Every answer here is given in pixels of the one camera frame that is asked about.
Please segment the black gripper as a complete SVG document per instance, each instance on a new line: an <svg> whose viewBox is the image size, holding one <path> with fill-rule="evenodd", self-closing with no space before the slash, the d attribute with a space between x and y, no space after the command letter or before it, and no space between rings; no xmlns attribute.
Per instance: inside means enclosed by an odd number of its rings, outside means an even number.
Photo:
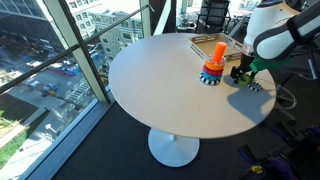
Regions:
<svg viewBox="0 0 320 180"><path fill-rule="evenodd" d="M236 84L251 82L254 79L256 73L249 67L253 60L253 56L243 54L240 59L240 65L232 67L230 76Z"/></svg>

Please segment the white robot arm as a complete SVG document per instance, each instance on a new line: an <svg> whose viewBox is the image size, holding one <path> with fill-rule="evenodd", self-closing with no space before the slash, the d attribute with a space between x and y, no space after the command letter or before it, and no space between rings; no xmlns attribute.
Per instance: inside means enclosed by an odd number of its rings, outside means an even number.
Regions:
<svg viewBox="0 0 320 180"><path fill-rule="evenodd" d="M264 69L283 64L298 46L309 43L320 33L320 1L302 12L284 0L263 0L253 10L242 47L241 63L230 76L235 83L252 71L251 77Z"/></svg>

